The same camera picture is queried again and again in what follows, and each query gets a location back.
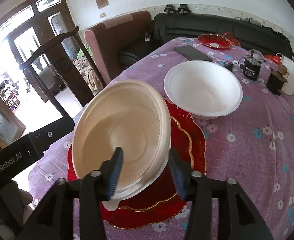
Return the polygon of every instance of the table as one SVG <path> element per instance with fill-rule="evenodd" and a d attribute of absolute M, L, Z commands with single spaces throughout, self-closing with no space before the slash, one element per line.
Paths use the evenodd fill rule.
<path fill-rule="evenodd" d="M 166 73 L 186 61 L 174 47 L 191 45 L 209 55 L 216 64 L 237 63 L 247 53 L 233 46 L 229 50 L 211 50 L 197 39 L 176 38 L 123 71 L 111 83 L 139 79 L 155 87 L 169 100 L 163 87 Z M 238 65 L 233 74 L 240 80 L 244 97 L 239 108 L 225 117 L 212 120 L 195 119 L 207 140 L 207 176 L 225 180 L 232 177 L 242 186 L 266 221 L 275 239 L 286 239 L 294 229 L 294 95 L 275 96 L 266 82 L 276 64 L 267 60 L 258 81 L 242 75 Z M 50 146 L 45 156 L 29 174 L 34 206 L 58 178 L 66 178 L 67 150 L 73 133 Z M 74 239 L 79 240 L 79 217 L 75 204 Z M 108 239 L 183 239 L 190 204 L 169 221 L 124 230 L 104 223 Z M 214 212 L 213 221 L 217 220 Z M 213 239 L 217 228 L 212 230 Z"/>

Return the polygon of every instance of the white bottle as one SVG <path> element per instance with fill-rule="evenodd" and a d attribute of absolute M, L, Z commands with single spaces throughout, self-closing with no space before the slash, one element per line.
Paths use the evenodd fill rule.
<path fill-rule="evenodd" d="M 287 82 L 281 91 L 291 96 L 294 93 L 294 62 L 285 56 L 282 56 L 280 61 L 287 68 L 287 75 L 284 76 Z"/>

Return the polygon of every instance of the black phone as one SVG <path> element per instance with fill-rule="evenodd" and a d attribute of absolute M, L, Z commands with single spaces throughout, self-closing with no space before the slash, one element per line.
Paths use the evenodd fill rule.
<path fill-rule="evenodd" d="M 175 48 L 174 50 L 183 55 L 188 60 L 205 60 L 210 62 L 213 61 L 212 58 L 188 45 Z"/>

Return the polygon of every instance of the red scalloped plate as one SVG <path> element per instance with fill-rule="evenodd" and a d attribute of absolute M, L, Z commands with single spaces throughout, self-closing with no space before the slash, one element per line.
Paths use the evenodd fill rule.
<path fill-rule="evenodd" d="M 203 34 L 198 36 L 201 44 L 213 49 L 230 49 L 232 43 L 226 37 L 219 34 Z"/>
<path fill-rule="evenodd" d="M 180 157 L 190 162 L 194 170 L 206 174 L 206 142 L 202 130 L 188 112 L 168 101 L 166 103 L 172 121 L 171 147 L 176 148 Z M 68 180 L 77 179 L 72 166 L 71 147 L 68 164 Z M 102 204 L 100 210 L 103 220 L 119 228 L 132 229 L 168 220 L 177 215 L 185 204 L 176 195 L 170 170 L 166 166 L 155 182 L 136 196 L 121 201 L 117 210 L 107 211 Z"/>

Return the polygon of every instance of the silver bolt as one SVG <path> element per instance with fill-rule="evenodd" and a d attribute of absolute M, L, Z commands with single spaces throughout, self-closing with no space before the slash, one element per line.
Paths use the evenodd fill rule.
<path fill-rule="evenodd" d="M 227 179 L 227 183 L 229 183 L 229 184 L 231 184 L 231 185 L 235 185 L 235 184 L 237 184 L 236 180 L 233 179 L 233 178 L 229 178 L 229 179 Z"/>
<path fill-rule="evenodd" d="M 98 177 L 98 176 L 100 176 L 101 175 L 101 171 L 92 171 L 91 173 L 90 173 L 90 176 L 92 176 L 92 177 Z"/>
<path fill-rule="evenodd" d="M 193 172 L 191 173 L 191 176 L 193 176 L 193 177 L 201 177 L 202 174 L 201 174 L 201 172 L 199 172 L 199 171 L 193 171 Z"/>
<path fill-rule="evenodd" d="M 63 185 L 63 184 L 66 183 L 66 180 L 65 180 L 64 178 L 60 178 L 60 179 L 57 180 L 56 183 L 57 183 L 58 185 Z"/>

